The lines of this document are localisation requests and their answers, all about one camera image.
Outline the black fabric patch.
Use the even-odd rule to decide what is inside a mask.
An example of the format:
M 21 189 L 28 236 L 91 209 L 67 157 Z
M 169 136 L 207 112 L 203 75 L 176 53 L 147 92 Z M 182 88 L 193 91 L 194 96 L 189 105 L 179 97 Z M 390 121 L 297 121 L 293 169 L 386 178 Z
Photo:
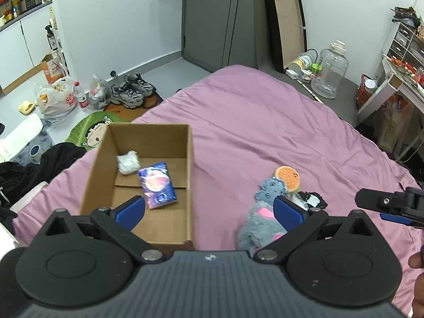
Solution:
M 296 192 L 292 196 L 293 202 L 305 210 L 311 208 L 326 209 L 327 202 L 317 192 Z

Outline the grey pink plush toy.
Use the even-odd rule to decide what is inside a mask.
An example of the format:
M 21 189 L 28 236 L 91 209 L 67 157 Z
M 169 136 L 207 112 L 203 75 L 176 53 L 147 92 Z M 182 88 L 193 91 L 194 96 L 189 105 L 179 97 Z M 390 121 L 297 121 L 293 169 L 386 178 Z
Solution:
M 252 257 L 286 233 L 286 229 L 275 219 L 272 206 L 266 202 L 256 202 L 238 233 L 236 249 L 245 250 Z

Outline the blue denim fabric piece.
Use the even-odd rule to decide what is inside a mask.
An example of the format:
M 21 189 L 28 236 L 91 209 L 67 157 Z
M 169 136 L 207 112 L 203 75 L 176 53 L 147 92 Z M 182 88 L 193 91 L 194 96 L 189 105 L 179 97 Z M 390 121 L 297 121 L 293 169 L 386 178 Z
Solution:
M 288 186 L 282 179 L 273 176 L 259 185 L 254 198 L 257 202 L 273 205 L 275 198 L 279 196 L 289 197 Z

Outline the hamburger plush toy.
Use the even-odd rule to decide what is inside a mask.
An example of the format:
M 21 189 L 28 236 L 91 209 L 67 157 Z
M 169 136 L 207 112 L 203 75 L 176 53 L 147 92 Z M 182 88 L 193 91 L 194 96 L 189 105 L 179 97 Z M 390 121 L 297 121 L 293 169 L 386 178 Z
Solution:
M 287 185 L 289 193 L 293 193 L 299 190 L 301 185 L 300 175 L 292 167 L 278 167 L 275 170 L 275 176 L 280 178 Z

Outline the brown cardboard box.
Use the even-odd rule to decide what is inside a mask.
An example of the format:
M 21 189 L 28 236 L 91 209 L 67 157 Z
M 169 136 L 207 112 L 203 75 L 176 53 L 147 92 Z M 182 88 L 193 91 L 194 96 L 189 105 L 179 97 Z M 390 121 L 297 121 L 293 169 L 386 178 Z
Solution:
M 87 215 L 98 207 L 118 207 L 136 195 L 143 195 L 136 173 L 118 171 L 117 157 L 135 151 L 141 167 L 164 162 L 176 193 L 176 202 L 147 209 L 132 232 L 146 242 L 170 254 L 174 250 L 192 250 L 193 204 L 191 172 L 193 140 L 188 124 L 113 123 L 97 149 L 80 213 Z

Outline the blue tissue pack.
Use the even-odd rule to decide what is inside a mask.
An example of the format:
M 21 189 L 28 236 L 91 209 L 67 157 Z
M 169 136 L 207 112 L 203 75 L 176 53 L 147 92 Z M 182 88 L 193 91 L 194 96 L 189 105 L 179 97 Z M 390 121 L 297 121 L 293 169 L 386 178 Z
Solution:
M 154 210 L 177 202 L 177 195 L 164 162 L 141 168 L 138 177 L 148 209 Z

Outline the green cartoon floor mat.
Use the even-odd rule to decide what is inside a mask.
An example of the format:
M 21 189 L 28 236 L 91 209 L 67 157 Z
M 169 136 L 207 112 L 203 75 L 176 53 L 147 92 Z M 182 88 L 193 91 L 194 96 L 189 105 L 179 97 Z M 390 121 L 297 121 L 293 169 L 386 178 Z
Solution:
M 95 149 L 101 144 L 107 126 L 112 123 L 127 123 L 127 121 L 115 113 L 94 112 L 73 127 L 65 141 L 84 147 L 86 150 Z

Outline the pink bed sheet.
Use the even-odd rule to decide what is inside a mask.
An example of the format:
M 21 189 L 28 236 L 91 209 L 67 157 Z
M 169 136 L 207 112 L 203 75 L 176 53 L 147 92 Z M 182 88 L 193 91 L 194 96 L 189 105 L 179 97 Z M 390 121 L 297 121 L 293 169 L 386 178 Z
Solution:
M 135 124 L 188 124 L 192 131 L 192 250 L 233 250 L 259 185 L 287 165 L 330 215 L 345 216 L 362 189 L 415 187 L 391 160 L 327 106 L 258 70 L 234 65 L 184 88 Z M 62 171 L 14 220 L 30 243 L 50 214 L 80 213 L 97 149 Z

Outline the black clothing pile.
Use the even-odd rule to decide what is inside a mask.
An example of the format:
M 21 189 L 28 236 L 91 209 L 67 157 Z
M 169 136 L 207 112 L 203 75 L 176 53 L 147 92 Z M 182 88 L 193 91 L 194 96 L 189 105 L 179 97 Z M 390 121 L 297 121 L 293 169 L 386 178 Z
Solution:
M 39 164 L 1 163 L 1 208 L 11 208 L 41 182 L 51 182 L 85 153 L 84 147 L 62 142 L 47 150 Z

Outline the clear plastic trash bag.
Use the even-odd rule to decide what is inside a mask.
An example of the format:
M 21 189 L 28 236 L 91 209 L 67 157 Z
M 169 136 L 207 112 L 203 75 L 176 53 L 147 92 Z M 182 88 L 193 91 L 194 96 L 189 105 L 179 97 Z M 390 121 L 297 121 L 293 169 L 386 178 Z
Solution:
M 95 109 L 103 109 L 110 103 L 110 85 L 103 78 L 94 74 L 89 88 L 89 106 Z

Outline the red label water bottle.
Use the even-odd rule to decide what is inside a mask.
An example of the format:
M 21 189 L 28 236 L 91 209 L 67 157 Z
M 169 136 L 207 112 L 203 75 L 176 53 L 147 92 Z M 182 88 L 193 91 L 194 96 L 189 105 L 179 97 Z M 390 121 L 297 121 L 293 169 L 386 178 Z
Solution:
M 89 105 L 88 93 L 84 90 L 83 86 L 78 82 L 74 82 L 74 93 L 81 108 L 86 108 Z

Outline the orange snack bag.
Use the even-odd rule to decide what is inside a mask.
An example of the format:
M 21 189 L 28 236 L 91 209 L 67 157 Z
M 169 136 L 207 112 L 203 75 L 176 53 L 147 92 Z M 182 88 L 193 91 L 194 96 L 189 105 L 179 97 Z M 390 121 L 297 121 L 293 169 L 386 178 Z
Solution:
M 356 92 L 356 107 L 360 109 L 365 102 L 374 94 L 377 82 L 366 74 L 361 75 L 361 82 Z

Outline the grey sneaker right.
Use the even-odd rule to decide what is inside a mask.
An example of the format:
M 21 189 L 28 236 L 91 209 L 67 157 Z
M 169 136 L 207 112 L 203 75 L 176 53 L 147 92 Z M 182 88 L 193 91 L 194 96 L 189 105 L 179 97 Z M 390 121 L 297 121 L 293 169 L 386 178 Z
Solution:
M 128 87 L 142 93 L 144 97 L 150 97 L 156 92 L 156 88 L 151 83 L 148 83 L 139 73 L 124 76 L 124 80 Z

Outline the white plastic shopping bag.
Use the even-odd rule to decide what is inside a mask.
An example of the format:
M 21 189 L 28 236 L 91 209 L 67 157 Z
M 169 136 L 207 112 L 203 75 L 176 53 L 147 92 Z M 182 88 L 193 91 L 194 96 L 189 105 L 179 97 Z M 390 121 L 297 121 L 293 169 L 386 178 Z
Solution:
M 64 119 L 77 105 L 74 79 L 60 78 L 52 84 L 35 84 L 36 102 L 44 120 L 54 123 Z

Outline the white desk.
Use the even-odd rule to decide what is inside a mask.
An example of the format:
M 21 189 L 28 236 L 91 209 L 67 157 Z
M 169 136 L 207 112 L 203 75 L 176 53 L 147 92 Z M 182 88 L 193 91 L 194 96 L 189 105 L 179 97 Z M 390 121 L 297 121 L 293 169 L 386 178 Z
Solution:
M 356 123 L 360 124 L 380 109 L 390 97 L 398 94 L 408 103 L 403 124 L 394 144 L 395 161 L 399 162 L 411 149 L 411 145 L 401 150 L 408 132 L 412 113 L 415 109 L 423 111 L 423 87 L 412 77 L 412 70 L 423 67 L 423 41 L 413 29 L 401 22 L 395 21 L 391 27 L 382 51 L 381 64 L 376 71 L 377 88 L 371 97 L 358 109 Z

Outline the yellow slipper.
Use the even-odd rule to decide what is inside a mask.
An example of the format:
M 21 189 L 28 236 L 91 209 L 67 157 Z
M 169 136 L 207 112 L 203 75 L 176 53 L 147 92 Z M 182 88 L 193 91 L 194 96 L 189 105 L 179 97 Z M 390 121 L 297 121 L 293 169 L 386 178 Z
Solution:
M 33 112 L 33 110 L 35 109 L 36 105 L 33 102 L 30 102 L 28 100 L 23 101 L 19 107 L 18 107 L 18 111 L 27 116 L 29 115 L 31 112 Z

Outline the green lid small jar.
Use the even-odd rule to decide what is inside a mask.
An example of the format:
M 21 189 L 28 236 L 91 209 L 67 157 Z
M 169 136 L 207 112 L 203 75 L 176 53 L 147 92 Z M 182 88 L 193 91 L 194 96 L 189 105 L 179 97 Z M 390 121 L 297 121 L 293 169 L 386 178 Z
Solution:
M 313 63 L 311 65 L 311 73 L 313 73 L 314 75 L 320 73 L 322 71 L 322 69 L 323 69 L 323 67 L 319 63 Z

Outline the yellow white canister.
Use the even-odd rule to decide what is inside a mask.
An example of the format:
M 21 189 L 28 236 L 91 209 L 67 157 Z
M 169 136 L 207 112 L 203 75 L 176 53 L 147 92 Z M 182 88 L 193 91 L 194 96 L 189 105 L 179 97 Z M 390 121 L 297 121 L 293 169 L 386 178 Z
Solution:
M 314 57 L 310 53 L 304 52 L 300 54 L 297 59 L 289 63 L 288 70 L 292 70 L 297 74 L 301 74 L 303 70 L 309 70 L 313 62 Z

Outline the large clear water jug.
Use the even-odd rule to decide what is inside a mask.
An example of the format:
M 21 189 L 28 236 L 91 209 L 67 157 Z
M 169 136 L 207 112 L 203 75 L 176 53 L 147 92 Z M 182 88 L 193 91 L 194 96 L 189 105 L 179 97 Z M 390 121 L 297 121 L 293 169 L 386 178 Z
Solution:
M 335 99 L 338 87 L 348 70 L 346 44 L 340 40 L 330 43 L 318 57 L 318 69 L 311 80 L 312 90 L 327 99 Z

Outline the small orange cardboard box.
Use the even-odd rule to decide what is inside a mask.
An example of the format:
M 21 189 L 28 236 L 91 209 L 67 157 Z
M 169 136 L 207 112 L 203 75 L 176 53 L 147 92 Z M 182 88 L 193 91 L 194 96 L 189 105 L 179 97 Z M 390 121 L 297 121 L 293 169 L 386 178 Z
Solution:
M 66 76 L 65 71 L 60 65 L 60 59 L 58 56 L 47 54 L 43 57 L 40 64 L 49 84 L 53 84 L 57 80 Z

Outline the white cabinet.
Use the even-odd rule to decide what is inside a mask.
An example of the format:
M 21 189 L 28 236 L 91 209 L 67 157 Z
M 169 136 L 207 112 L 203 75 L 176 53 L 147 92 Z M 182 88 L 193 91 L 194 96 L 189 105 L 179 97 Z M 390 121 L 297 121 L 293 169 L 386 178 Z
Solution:
M 45 27 L 50 23 L 47 2 L 1 27 L 1 89 L 37 66 L 50 52 Z

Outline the black framed cardboard tray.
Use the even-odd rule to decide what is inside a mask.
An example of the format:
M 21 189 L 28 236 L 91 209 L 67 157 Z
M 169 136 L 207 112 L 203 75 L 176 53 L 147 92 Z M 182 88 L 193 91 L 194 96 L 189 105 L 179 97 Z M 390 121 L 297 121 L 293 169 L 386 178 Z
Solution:
M 301 0 L 264 0 L 270 56 L 283 73 L 289 63 L 307 50 L 306 22 Z

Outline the grey wardrobe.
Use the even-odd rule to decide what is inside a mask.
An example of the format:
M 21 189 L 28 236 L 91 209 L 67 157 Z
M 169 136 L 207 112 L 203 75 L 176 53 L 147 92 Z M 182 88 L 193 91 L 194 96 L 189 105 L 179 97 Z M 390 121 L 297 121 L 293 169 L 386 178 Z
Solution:
M 182 56 L 211 73 L 255 68 L 254 0 L 183 0 Z

